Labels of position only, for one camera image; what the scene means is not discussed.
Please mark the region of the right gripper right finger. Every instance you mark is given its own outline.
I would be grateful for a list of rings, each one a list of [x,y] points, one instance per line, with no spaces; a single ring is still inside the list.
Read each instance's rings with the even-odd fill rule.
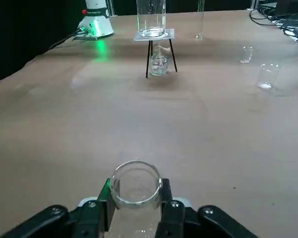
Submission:
[[[172,196],[169,179],[162,179],[161,220],[157,238],[255,238],[252,233],[228,213],[214,205],[195,211],[185,201]]]

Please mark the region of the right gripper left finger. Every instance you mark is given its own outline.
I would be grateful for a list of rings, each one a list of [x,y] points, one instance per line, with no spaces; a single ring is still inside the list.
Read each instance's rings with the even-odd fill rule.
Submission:
[[[52,205],[33,215],[2,238],[102,238],[109,231],[115,203],[108,178],[96,199],[89,199],[69,211]]]

